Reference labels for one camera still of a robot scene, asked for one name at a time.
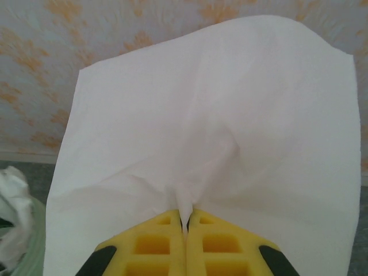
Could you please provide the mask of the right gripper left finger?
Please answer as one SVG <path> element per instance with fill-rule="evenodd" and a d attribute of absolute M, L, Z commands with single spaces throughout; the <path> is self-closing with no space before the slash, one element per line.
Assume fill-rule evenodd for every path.
<path fill-rule="evenodd" d="M 103 241 L 77 276 L 186 276 L 179 211 L 166 211 Z"/>

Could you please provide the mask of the green straw holder cup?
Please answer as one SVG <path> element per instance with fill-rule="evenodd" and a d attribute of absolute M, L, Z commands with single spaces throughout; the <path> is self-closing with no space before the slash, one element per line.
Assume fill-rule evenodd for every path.
<path fill-rule="evenodd" d="M 43 276 L 45 254 L 45 205 L 32 197 L 33 230 L 28 250 L 13 271 L 6 271 L 0 264 L 0 276 Z"/>

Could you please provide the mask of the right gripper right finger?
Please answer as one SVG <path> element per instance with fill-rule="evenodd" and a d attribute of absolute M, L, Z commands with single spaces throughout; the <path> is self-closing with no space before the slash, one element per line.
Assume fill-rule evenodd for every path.
<path fill-rule="evenodd" d="M 299 276 L 273 242 L 203 210 L 187 223 L 187 276 Z"/>

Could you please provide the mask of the white paper napkin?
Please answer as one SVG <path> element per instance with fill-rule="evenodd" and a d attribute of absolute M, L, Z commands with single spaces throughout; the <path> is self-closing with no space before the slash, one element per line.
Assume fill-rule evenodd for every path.
<path fill-rule="evenodd" d="M 79 72 L 47 199 L 44 276 L 194 208 L 277 244 L 300 276 L 347 276 L 359 218 L 352 55 L 278 16 L 226 21 Z"/>

